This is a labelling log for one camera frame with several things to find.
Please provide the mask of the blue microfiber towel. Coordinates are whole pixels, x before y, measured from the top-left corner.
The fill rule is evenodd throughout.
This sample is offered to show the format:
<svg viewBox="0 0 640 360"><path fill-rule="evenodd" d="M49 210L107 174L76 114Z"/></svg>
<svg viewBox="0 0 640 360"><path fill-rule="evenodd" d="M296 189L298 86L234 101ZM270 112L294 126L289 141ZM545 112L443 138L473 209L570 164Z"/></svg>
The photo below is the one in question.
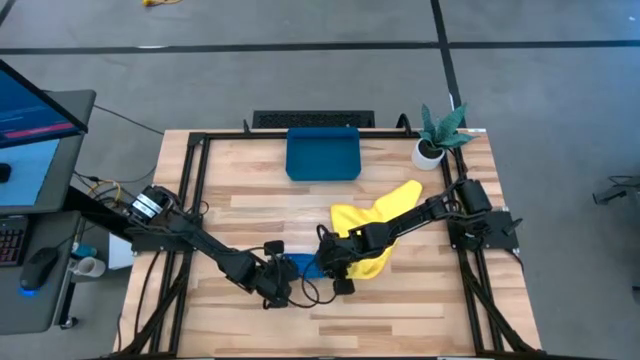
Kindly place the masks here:
<svg viewBox="0 0 640 360"><path fill-rule="evenodd" d="M318 274L317 265L314 262L314 255L307 254L307 253L287 253L286 257L290 261L292 261L292 259L291 259L292 255L302 255L303 256L303 267L302 268L298 268L296 266L297 270L300 272L301 278L302 277L304 277L305 279L321 279L322 278Z"/></svg>

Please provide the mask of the grey computer desk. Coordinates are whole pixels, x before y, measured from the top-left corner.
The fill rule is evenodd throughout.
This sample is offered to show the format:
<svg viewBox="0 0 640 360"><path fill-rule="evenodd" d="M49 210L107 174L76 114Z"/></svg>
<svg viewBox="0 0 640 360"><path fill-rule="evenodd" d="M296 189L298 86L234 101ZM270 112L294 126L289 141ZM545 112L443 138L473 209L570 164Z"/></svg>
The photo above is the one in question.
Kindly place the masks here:
<svg viewBox="0 0 640 360"><path fill-rule="evenodd" d="M82 136L60 140L33 206L0 206L0 218L29 219L27 257L44 247L58 250L56 264L35 292L20 287L20 267L0 267L0 336L39 333L52 326L65 330L78 324L69 314L75 290L69 266L74 263L72 245L84 224L67 196L78 193L70 183L82 142Z"/></svg>

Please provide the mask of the black aluminium table frame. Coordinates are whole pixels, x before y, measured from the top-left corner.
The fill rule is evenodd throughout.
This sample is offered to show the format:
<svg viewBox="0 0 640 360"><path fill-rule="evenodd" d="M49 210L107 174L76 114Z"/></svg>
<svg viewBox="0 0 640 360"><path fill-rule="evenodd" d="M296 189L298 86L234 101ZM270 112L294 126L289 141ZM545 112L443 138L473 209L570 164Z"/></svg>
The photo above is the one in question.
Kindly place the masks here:
<svg viewBox="0 0 640 360"><path fill-rule="evenodd" d="M355 181L298 183L285 171L284 131L173 130L164 136L155 182L201 201L205 229L227 245L257 249L283 240L291 252L313 252L315 228L329 222L331 205L366 208L409 180L428 197L456 178L453 157L440 169L417 169L414 145L402 130L372 129ZM459 254L442 222L403 237L385 269L358 282L351 296L334 297L331 282L318 281L323 302L313 308L295 290L294 306L266 310L202 254L189 270L182 322L166 320L157 343L180 357L470 355L476 340L492 343L485 311L466 305Z"/></svg>

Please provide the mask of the yellow microfiber towel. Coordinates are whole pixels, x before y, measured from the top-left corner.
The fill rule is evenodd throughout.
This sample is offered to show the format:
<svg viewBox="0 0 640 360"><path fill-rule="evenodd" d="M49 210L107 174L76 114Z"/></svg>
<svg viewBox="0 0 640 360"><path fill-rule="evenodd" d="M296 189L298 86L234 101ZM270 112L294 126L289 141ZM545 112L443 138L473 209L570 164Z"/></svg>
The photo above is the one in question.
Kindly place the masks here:
<svg viewBox="0 0 640 360"><path fill-rule="evenodd" d="M387 222L416 206L422 193L422 185L409 180L390 193L378 198L371 208L359 208L348 204L334 204L330 207L332 228L341 237L347 237L348 231L372 222ZM376 258L352 263L347 270L347 278L369 280L379 275L393 252L394 244Z"/></svg>

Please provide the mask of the black computer mouse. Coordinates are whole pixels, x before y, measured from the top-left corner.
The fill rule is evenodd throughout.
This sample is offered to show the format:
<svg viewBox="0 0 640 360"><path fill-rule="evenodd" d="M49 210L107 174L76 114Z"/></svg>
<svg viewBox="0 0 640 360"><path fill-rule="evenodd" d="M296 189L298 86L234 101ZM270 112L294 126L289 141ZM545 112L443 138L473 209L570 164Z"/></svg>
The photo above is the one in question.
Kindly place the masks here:
<svg viewBox="0 0 640 360"><path fill-rule="evenodd" d="M46 283L59 258L58 249L43 247L24 264L19 278L20 293L32 296Z"/></svg>

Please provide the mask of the teal plastic basket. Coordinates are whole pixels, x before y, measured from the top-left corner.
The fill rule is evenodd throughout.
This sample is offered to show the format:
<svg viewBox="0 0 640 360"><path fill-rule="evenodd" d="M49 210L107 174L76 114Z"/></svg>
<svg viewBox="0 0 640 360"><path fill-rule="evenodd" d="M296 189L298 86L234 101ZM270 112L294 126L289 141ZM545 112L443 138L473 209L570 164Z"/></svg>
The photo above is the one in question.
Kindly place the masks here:
<svg viewBox="0 0 640 360"><path fill-rule="evenodd" d="M285 170L292 181L353 181L361 169L360 132L357 128L288 130Z"/></svg>

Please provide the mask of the black keyboard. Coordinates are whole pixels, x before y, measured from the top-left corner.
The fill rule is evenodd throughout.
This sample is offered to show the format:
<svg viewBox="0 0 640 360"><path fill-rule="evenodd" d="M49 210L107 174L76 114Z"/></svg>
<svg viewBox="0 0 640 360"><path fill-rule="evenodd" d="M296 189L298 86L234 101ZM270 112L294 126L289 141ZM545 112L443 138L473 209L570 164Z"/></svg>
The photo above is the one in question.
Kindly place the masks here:
<svg viewBox="0 0 640 360"><path fill-rule="evenodd" d="M0 218L0 267L20 266L28 245L28 218L8 216Z"/></svg>

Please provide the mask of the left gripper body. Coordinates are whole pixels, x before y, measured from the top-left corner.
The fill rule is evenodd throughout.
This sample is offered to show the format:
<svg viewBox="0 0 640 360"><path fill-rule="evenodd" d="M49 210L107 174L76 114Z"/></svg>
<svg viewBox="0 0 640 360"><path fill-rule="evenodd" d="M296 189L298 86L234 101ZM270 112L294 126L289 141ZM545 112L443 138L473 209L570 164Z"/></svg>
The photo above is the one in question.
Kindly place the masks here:
<svg viewBox="0 0 640 360"><path fill-rule="evenodd" d="M286 308L292 293L289 272L297 270L296 265L286 256L272 256L262 268L256 285L257 293L263 298L264 309Z"/></svg>

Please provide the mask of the black desktop monitor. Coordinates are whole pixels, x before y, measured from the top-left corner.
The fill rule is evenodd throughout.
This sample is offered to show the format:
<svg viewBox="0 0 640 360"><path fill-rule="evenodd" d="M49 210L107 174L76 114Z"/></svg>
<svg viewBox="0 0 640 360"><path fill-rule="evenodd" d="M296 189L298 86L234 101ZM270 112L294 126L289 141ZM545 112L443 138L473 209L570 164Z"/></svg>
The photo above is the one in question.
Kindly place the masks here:
<svg viewBox="0 0 640 360"><path fill-rule="evenodd" d="M87 132L79 118L0 60L0 148Z"/></svg>

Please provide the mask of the white mug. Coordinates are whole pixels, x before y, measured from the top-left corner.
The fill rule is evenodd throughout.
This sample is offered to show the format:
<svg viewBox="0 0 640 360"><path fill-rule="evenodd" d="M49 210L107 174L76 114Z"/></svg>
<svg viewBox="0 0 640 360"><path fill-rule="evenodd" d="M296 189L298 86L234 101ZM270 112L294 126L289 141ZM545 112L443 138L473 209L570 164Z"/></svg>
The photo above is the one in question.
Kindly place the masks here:
<svg viewBox="0 0 640 360"><path fill-rule="evenodd" d="M101 277L106 272L106 264L94 257L85 257L78 261L72 269L72 273L76 276L84 276L90 278Z"/></svg>

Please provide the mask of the black chair base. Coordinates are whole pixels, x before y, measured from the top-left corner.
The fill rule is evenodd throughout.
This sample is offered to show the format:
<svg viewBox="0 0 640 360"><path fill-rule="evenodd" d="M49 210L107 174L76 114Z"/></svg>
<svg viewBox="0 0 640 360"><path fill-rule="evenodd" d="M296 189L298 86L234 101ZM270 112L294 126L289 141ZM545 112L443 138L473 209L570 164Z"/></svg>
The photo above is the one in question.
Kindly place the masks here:
<svg viewBox="0 0 640 360"><path fill-rule="evenodd" d="M627 198L632 204L640 206L640 176L614 175L609 176L612 182L606 190L592 194L597 205L607 205L616 198Z"/></svg>

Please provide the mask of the white box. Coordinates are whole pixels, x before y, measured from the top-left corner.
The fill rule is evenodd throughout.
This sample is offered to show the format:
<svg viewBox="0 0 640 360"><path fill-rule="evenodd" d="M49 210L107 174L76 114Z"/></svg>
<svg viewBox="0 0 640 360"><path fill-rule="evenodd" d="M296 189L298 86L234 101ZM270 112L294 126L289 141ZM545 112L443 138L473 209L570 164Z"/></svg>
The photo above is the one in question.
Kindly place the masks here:
<svg viewBox="0 0 640 360"><path fill-rule="evenodd" d="M132 251L131 243L110 233L107 261L108 269L119 270L128 268L133 265L133 262L134 252Z"/></svg>

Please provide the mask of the green plant in white pot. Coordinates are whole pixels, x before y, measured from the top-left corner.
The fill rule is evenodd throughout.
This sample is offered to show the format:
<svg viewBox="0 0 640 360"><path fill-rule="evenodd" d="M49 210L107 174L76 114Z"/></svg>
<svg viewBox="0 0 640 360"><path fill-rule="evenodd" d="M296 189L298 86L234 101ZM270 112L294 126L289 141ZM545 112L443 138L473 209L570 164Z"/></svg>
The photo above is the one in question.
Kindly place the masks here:
<svg viewBox="0 0 640 360"><path fill-rule="evenodd" d="M472 135L458 132L458 127L465 118L466 110L467 107L463 104L444 118L434 120L429 107L425 104L422 105L423 128L419 132L420 140L411 156L411 160L417 168L421 170L435 169L447 151L459 148L474 139Z"/></svg>

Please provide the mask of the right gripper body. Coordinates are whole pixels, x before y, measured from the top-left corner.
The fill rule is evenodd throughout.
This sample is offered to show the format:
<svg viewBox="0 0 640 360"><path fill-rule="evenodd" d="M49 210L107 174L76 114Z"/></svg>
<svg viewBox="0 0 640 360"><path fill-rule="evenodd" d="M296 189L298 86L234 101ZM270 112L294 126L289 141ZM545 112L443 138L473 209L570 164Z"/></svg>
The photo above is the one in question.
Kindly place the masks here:
<svg viewBox="0 0 640 360"><path fill-rule="evenodd" d="M332 279L348 279L348 269L361 259L362 237L358 233L340 238L337 233L321 233L317 252L324 258L323 265L333 267Z"/></svg>

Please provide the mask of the black floor vent grille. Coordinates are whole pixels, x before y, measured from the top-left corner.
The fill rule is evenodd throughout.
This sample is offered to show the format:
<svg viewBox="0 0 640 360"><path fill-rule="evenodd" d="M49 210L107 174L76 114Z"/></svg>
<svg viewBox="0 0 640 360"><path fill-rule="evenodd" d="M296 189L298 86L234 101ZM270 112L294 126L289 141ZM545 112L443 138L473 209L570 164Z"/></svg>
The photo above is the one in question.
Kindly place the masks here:
<svg viewBox="0 0 640 360"><path fill-rule="evenodd" d="M374 128L375 113L371 110L343 111L255 111L254 129L288 129L300 127Z"/></svg>

